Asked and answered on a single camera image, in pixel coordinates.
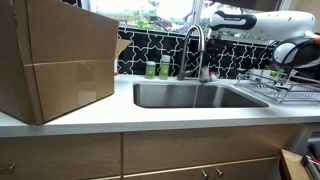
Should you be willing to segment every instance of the white robot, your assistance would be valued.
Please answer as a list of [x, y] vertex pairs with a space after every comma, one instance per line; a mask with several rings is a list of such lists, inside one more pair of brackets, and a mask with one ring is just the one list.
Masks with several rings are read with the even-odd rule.
[[281, 67], [305, 68], [320, 64], [320, 36], [312, 32], [315, 17], [306, 12], [274, 11], [253, 15], [228, 15], [222, 11], [210, 19], [213, 32], [242, 30], [279, 43], [274, 62]]

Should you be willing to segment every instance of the bottle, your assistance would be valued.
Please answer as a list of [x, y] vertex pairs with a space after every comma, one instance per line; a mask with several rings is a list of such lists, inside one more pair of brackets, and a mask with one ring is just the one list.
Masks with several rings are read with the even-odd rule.
[[169, 66], [170, 66], [170, 56], [162, 55], [161, 65], [160, 65], [160, 74], [159, 74], [160, 79], [162, 80], [168, 79]]
[[154, 61], [148, 61], [146, 66], [146, 78], [153, 79], [156, 72], [156, 63]]

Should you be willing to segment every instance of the stainless steel sink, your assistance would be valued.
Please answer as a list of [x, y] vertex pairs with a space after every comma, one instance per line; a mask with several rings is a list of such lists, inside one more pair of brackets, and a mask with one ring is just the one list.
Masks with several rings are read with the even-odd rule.
[[[139, 83], [133, 87], [134, 103], [144, 108], [192, 108], [196, 85]], [[200, 85], [195, 108], [250, 108], [268, 104], [221, 85]]]

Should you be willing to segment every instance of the dish drying rack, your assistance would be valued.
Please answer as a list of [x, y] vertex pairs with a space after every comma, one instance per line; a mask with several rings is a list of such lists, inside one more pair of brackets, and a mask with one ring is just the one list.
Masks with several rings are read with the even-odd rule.
[[[290, 76], [284, 81], [286, 74], [280, 77], [264, 77], [258, 74], [239, 74], [237, 86], [242, 86], [266, 96], [279, 104], [320, 104], [320, 81], [301, 76]], [[304, 83], [292, 81], [303, 80]]]

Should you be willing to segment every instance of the cabinet door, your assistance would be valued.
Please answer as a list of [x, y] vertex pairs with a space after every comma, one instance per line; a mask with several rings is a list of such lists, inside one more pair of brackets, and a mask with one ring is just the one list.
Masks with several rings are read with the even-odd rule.
[[299, 125], [124, 133], [124, 174], [274, 157]]
[[239, 161], [124, 176], [125, 180], [271, 180], [277, 158]]
[[120, 176], [120, 134], [0, 138], [0, 179], [88, 179]]

